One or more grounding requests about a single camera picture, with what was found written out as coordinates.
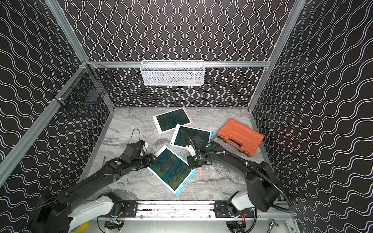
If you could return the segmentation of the blue writing tablet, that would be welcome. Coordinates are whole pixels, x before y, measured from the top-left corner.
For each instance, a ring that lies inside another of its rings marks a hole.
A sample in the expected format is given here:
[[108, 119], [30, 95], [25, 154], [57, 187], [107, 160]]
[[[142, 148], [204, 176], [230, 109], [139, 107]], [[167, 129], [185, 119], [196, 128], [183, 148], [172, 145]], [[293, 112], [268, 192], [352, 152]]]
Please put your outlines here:
[[186, 149], [188, 142], [196, 136], [200, 136], [204, 141], [210, 142], [213, 139], [213, 134], [212, 131], [177, 124], [170, 145]]
[[185, 158], [166, 145], [155, 153], [154, 164], [148, 169], [176, 196], [196, 173]]

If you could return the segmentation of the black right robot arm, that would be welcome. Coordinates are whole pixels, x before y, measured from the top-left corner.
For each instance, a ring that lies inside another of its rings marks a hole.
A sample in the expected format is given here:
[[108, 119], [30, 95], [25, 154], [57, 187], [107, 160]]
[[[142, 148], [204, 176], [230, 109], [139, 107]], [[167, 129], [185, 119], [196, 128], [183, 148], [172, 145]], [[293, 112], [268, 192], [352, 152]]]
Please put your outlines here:
[[245, 160], [219, 143], [206, 142], [200, 136], [188, 139], [187, 150], [190, 153], [187, 163], [191, 169], [219, 164], [245, 181], [247, 191], [241, 194], [236, 192], [227, 201], [228, 211], [232, 215], [247, 208], [256, 208], [262, 212], [270, 208], [287, 213], [293, 211], [293, 204], [278, 186], [277, 178], [266, 162], [258, 164]]

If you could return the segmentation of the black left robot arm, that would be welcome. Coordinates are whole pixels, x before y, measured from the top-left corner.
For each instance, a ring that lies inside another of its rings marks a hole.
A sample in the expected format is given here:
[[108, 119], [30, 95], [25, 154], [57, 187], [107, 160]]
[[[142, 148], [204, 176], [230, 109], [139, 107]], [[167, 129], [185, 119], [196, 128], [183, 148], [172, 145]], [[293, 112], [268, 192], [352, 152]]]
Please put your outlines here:
[[72, 216], [87, 198], [132, 171], [149, 168], [155, 155], [146, 152], [145, 141], [130, 143], [121, 156], [108, 160], [93, 175], [55, 195], [42, 196], [29, 213], [30, 233], [68, 233], [80, 225]]

